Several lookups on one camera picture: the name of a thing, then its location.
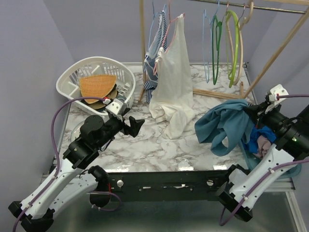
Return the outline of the white tank top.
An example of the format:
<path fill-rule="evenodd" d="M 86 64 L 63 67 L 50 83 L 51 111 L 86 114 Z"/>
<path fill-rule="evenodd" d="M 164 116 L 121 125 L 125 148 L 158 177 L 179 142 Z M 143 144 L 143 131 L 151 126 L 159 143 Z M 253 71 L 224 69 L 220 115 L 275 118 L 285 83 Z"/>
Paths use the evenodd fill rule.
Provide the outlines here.
<path fill-rule="evenodd" d="M 165 139 L 194 134 L 193 82 L 184 34 L 184 14 L 175 19 L 173 39 L 166 50 L 160 48 L 155 60 L 158 84 L 149 110 L 157 123 L 166 121 Z"/>

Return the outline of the pink garment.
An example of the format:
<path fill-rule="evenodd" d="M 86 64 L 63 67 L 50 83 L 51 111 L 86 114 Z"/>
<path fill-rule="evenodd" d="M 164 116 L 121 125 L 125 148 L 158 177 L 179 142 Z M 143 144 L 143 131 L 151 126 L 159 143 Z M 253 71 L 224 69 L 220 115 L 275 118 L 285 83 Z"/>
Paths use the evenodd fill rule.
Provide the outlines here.
<path fill-rule="evenodd" d="M 272 143 L 269 139 L 266 137 L 260 135 L 257 139 L 258 149 L 256 156 L 260 159 L 262 159 L 270 149 Z"/>

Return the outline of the wooden clothes rack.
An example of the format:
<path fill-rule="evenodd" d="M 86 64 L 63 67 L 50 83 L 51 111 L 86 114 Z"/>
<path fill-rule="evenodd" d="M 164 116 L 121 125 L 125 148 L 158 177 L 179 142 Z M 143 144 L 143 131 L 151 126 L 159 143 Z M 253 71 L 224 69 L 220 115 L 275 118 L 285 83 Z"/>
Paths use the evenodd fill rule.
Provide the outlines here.
<path fill-rule="evenodd" d="M 214 97 L 214 98 L 219 98 L 219 99 L 244 99 L 246 98 L 252 91 L 253 88 L 258 84 L 258 82 L 261 80 L 261 78 L 265 75 L 265 73 L 268 71 L 268 69 L 271 67 L 271 65 L 274 63 L 274 61 L 278 58 L 278 56 L 281 54 L 281 52 L 284 50 L 284 48 L 287 46 L 287 44 L 291 41 L 291 39 L 295 36 L 295 34 L 299 31 L 299 29 L 302 27 L 302 25 L 306 22 L 306 20 L 309 18 L 309 1 L 308 0 L 267 0 L 267 1 L 273 1 L 273 2 L 280 2 L 280 3 L 287 3 L 287 4 L 295 4 L 295 5 L 305 5 L 307 6 L 306 11 L 292 11 L 292 10 L 284 10 L 284 9 L 279 9 L 279 8 L 267 8 L 267 7 L 258 7 L 254 6 L 253 0 L 248 1 L 248 5 L 237 5 L 236 3 L 230 3 L 230 2 L 221 2 L 221 5 L 226 5 L 226 13 L 228 17 L 226 18 L 226 32 L 227 35 L 226 37 L 226 45 L 229 45 L 230 51 L 231 51 L 231 58 L 233 59 L 233 65 L 232 65 L 232 70 L 231 73 L 228 72 L 228 75 L 234 75 L 236 72 L 236 65 L 238 58 L 239 60 L 239 73 L 237 78 L 231 79 L 230 80 L 230 85 L 229 87 L 231 88 L 232 85 L 236 85 L 239 82 L 240 75 L 242 74 L 242 71 L 240 71 L 240 66 L 243 65 L 244 63 L 241 63 L 243 61 L 243 40 L 242 40 L 242 28 L 245 24 L 247 24 L 253 14 L 254 9 L 258 10 L 265 10 L 265 11 L 275 11 L 275 12 L 283 12 L 283 13 L 292 13 L 292 14 L 302 14 L 302 16 L 299 18 L 297 23 L 293 26 L 293 28 L 290 30 L 288 35 L 286 36 L 285 40 L 282 42 L 280 47 L 276 50 L 276 52 L 271 56 L 271 58 L 267 61 L 266 65 L 262 69 L 262 71 L 258 74 L 258 76 L 255 78 L 252 84 L 250 84 L 248 90 L 244 92 L 244 84 L 243 82 L 240 82 L 239 84 L 239 95 L 237 94 L 228 94 L 228 93 L 220 93 L 220 92 L 215 92 L 215 91 L 208 91 L 208 90 L 203 90 L 203 89 L 193 89 L 193 93 L 201 96 L 208 96 L 208 97 Z M 237 23 L 235 23 L 235 46 L 232 44 L 232 36 L 229 28 L 229 24 L 227 21 L 229 20 L 229 17 L 231 13 L 228 13 L 228 7 L 229 6 L 236 6 L 236 7 L 243 7 L 243 13 L 246 8 L 250 9 L 250 12 L 247 17 L 244 17 L 243 21 L 239 23 L 239 20 Z M 145 28 L 144 28 L 144 1 L 140 0 L 139 1 L 139 15 L 140 15 L 140 39 L 141 39 L 141 52 L 142 56 L 144 57 L 146 54 L 146 49 L 145 49 Z"/>

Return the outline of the orange woven mat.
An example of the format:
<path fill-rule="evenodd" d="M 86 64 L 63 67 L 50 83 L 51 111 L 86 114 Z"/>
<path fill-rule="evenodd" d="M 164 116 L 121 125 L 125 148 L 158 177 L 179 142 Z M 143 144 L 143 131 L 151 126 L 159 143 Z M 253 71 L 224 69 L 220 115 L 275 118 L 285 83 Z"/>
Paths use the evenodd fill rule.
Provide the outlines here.
<path fill-rule="evenodd" d="M 117 77 L 110 74 L 93 75 L 80 79 L 82 97 L 106 97 L 114 88 Z"/>

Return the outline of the lime green hanger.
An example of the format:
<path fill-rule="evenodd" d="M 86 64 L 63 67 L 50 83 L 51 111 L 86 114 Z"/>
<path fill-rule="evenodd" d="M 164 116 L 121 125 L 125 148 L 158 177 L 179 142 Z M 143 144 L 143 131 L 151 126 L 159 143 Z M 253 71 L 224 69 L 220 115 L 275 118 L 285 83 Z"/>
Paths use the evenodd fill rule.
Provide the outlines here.
<path fill-rule="evenodd" d="M 230 29 L 230 20 L 234 23 L 235 38 L 232 38 Z M 226 54 L 227 54 L 227 73 L 229 80 L 229 88 L 238 84 L 242 76 L 242 63 L 243 63 L 243 39 L 240 28 L 240 22 L 237 14 L 232 10 L 227 10 L 225 13 L 225 41 L 226 41 Z"/>

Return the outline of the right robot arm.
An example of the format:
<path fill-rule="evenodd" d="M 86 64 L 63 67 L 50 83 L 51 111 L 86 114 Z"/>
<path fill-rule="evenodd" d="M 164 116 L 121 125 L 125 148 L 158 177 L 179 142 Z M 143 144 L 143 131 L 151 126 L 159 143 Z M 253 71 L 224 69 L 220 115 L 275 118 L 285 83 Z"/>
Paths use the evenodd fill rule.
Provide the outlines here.
<path fill-rule="evenodd" d="M 216 195 L 231 214 L 220 219 L 221 226 L 233 216 L 245 222 L 251 220 L 254 204 L 262 193 L 285 172 L 309 160 L 309 109 L 306 107 L 296 117 L 288 118 L 280 112 L 280 105 L 267 111 L 269 106 L 265 101 L 245 109 L 254 123 L 269 127 L 276 140 L 252 171 L 237 164 L 222 177 L 223 185 Z"/>

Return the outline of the beige wooden hanger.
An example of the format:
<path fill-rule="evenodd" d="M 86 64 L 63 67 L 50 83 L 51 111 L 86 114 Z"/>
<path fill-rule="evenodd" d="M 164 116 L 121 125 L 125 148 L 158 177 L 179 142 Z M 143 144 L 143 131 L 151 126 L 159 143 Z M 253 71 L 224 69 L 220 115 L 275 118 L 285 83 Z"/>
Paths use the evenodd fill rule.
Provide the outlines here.
<path fill-rule="evenodd" d="M 242 70 L 241 66 L 243 64 L 243 38 L 242 38 L 242 29 L 243 27 L 249 23 L 254 8 L 254 1 L 248 1 L 249 5 L 249 14 L 247 16 L 243 16 L 244 10 L 246 6 L 244 5 L 243 13 L 238 18 L 237 14 L 232 10 L 226 11 L 226 18 L 225 18 L 225 41 L 226 44 L 229 45 L 229 48 L 226 49 L 226 54 L 229 57 L 231 55 L 232 63 L 228 65 L 228 80 L 229 80 L 229 87 L 235 86 L 238 84 L 241 76 Z M 232 39 L 231 29 L 230 29 L 230 19 L 234 22 L 234 33 L 235 39 Z"/>

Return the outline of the teal plastic bin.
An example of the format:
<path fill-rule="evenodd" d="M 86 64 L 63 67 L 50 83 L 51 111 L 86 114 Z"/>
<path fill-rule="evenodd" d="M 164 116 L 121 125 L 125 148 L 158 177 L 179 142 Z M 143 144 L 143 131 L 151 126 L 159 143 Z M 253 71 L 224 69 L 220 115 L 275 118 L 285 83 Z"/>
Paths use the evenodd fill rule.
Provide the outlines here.
<path fill-rule="evenodd" d="M 259 158 L 257 158 L 254 154 L 250 153 L 249 151 L 246 151 L 244 149 L 244 146 L 242 142 L 239 143 L 240 149 L 243 153 L 244 159 L 246 161 L 247 167 L 250 171 L 252 171 L 261 161 Z M 287 172 L 285 172 L 283 175 L 279 177 L 279 179 L 286 179 L 286 178 L 292 178 L 300 174 L 302 169 L 302 165 L 298 164 L 297 166 L 289 169 Z"/>

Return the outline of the white plastic laundry basket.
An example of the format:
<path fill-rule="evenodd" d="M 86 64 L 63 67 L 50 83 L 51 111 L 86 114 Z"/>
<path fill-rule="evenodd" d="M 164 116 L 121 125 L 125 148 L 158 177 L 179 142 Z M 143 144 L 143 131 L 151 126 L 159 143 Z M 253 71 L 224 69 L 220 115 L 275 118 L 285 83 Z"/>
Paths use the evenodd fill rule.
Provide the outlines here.
<path fill-rule="evenodd" d="M 56 90 L 68 100 L 80 97 L 106 98 L 77 100 L 72 104 L 91 114 L 121 119 L 133 104 L 136 80 L 123 63 L 111 58 L 89 57 L 70 66 L 57 80 Z"/>

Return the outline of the teal blue tank top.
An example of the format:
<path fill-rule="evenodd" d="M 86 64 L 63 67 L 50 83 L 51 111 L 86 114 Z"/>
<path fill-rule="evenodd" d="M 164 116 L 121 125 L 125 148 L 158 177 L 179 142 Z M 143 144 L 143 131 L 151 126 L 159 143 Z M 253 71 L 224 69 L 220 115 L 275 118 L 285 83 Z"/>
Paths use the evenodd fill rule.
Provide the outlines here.
<path fill-rule="evenodd" d="M 211 108 L 195 123 L 198 142 L 210 143 L 211 152 L 219 157 L 230 153 L 241 141 L 248 143 L 254 127 L 244 111 L 248 106 L 245 99 L 238 99 Z"/>

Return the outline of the watermelon pattern plate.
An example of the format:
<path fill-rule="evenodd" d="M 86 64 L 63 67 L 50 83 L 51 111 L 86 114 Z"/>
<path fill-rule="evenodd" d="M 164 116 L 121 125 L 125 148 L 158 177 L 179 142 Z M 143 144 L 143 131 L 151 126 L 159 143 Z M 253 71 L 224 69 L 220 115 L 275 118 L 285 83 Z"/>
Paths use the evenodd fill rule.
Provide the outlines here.
<path fill-rule="evenodd" d="M 75 139 L 77 139 L 80 136 L 80 128 L 84 124 L 84 121 L 80 122 L 75 126 L 75 128 L 72 130 L 70 141 L 73 142 Z"/>

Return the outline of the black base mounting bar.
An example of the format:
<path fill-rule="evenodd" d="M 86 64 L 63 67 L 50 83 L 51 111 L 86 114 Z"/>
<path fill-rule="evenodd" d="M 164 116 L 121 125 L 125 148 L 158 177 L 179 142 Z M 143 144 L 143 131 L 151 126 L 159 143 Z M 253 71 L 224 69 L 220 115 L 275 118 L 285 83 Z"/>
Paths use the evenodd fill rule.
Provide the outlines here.
<path fill-rule="evenodd" d="M 97 190 L 111 190 L 123 202 L 216 201 L 227 180 L 227 170 L 107 173 L 91 167 L 88 173 Z"/>

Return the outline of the dark green plastic hanger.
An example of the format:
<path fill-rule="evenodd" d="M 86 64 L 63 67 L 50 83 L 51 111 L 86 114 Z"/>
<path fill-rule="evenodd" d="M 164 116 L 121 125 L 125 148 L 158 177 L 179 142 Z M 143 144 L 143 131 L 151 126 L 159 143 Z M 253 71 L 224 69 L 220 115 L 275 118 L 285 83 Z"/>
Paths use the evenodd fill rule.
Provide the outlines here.
<path fill-rule="evenodd" d="M 217 15 L 213 17 L 211 32 L 212 78 L 213 84 L 216 85 L 219 75 L 220 44 L 222 38 L 222 21 L 218 20 Z"/>

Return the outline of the bright blue garment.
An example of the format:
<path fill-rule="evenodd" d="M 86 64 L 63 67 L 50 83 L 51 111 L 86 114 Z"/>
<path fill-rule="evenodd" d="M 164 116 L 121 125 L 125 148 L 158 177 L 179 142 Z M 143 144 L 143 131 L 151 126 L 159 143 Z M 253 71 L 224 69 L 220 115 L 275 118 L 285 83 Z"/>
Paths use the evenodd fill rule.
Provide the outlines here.
<path fill-rule="evenodd" d="M 245 151 L 263 157 L 275 140 L 276 135 L 269 127 L 264 126 L 261 129 L 254 127 L 249 142 L 242 142 L 242 145 Z"/>

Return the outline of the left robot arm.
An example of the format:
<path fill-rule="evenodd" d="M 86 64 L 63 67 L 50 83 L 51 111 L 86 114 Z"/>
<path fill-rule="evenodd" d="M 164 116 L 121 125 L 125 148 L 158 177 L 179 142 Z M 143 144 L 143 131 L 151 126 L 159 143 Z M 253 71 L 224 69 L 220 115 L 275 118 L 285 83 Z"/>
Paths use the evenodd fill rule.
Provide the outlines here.
<path fill-rule="evenodd" d="M 145 121 L 130 116 L 129 122 L 127 125 L 112 115 L 108 121 L 98 115 L 86 118 L 79 137 L 69 145 L 63 157 L 56 155 L 57 166 L 50 175 L 27 198 L 9 205 L 16 223 L 27 232 L 45 232 L 53 224 L 56 213 L 84 193 L 106 195 L 109 201 L 113 193 L 108 173 L 90 164 L 117 133 L 136 137 Z"/>

